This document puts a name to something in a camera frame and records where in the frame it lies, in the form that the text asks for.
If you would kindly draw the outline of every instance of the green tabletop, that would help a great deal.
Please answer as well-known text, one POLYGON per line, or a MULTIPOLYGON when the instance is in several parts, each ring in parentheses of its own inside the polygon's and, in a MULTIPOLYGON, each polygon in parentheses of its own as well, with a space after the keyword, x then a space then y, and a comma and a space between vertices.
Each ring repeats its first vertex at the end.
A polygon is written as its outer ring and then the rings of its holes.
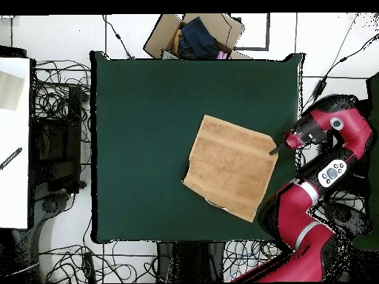
MULTIPOLYGON (((281 142, 297 120, 302 58, 176 61, 92 55, 94 240, 270 239, 256 219, 249 223, 209 205, 181 181, 204 115, 281 142)), ((295 153, 282 150, 265 198, 294 173, 295 153)))

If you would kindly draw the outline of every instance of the black cord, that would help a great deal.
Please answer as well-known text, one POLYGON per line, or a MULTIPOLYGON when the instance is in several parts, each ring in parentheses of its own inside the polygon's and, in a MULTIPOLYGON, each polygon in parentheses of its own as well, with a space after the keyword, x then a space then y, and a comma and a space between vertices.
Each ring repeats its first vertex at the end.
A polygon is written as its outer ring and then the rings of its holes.
POLYGON ((228 49, 228 40, 229 40, 229 35, 230 35, 230 31, 232 30, 232 26, 228 23, 228 21, 225 19, 225 16, 223 13, 220 13, 222 18, 224 19, 225 23, 227 23, 229 25, 229 32, 228 32, 228 37, 227 37, 227 42, 225 43, 225 48, 228 49))
POLYGON ((68 208, 68 209, 65 209, 63 212, 68 212, 68 211, 74 206, 74 203, 75 203, 75 197, 76 197, 76 194, 74 194, 73 202, 71 203, 71 207, 68 208))
POLYGON ((112 30, 113 30, 113 32, 115 33, 115 37, 122 43, 122 47, 124 47, 124 50, 125 50, 125 52, 127 53, 127 57, 129 58, 129 59, 134 59, 134 57, 132 57, 131 55, 130 55, 130 53, 127 51, 127 48, 125 47, 125 45, 124 45, 124 42, 122 41, 122 39, 121 39, 121 36, 115 31, 115 28, 113 27, 113 25, 111 24, 111 23, 109 23, 106 19, 105 19, 105 17, 104 17, 104 15, 101 15, 102 17, 103 17, 103 21, 104 21, 104 23, 106 23, 106 24, 108 24, 108 25, 110 25, 111 27, 112 27, 112 30))
MULTIPOLYGON (((353 22, 352 22, 352 24, 351 24, 349 30, 347 31, 347 34, 346 34, 346 36, 345 36, 345 38, 344 38, 344 40, 343 40, 343 42, 342 42, 342 45, 340 46, 340 49, 338 50, 338 54, 337 54, 335 60, 337 60, 338 55, 339 55, 339 53, 340 53, 340 51, 341 51, 341 49, 342 49, 343 43, 345 42, 346 37, 347 37, 347 35, 349 34, 349 31, 351 30, 352 25, 354 24, 355 19, 357 18, 357 16, 358 16, 358 14, 355 16, 355 18, 354 18, 354 20, 353 20, 353 22)), ((367 47, 368 47, 373 41, 377 40, 378 38, 379 38, 379 33, 376 34, 376 35, 374 35, 374 36, 372 36, 372 37, 371 37, 368 41, 366 41, 366 42, 363 44, 363 46, 362 46, 359 50, 357 50, 356 52, 354 52, 354 53, 352 53, 351 55, 348 55, 348 56, 346 56, 346 57, 343 57, 343 58, 342 58, 341 60, 339 60, 337 63, 335 63, 335 60, 334 60, 332 66, 330 67, 330 69, 328 70, 328 72, 326 72, 325 76, 319 81, 318 85, 316 86, 315 90, 313 91, 313 98, 314 98, 314 101, 316 101, 316 100, 318 99, 318 97, 321 95, 321 93, 323 92, 323 89, 324 89, 325 86, 326 86, 326 79, 328 78, 329 73, 330 73, 330 72, 331 72, 331 71, 332 71, 332 70, 333 70, 333 69, 334 69, 339 63, 342 63, 342 62, 346 61, 348 58, 350 58, 350 57, 356 55, 356 54, 359 53, 361 50, 366 49, 366 48, 367 48, 367 47)))

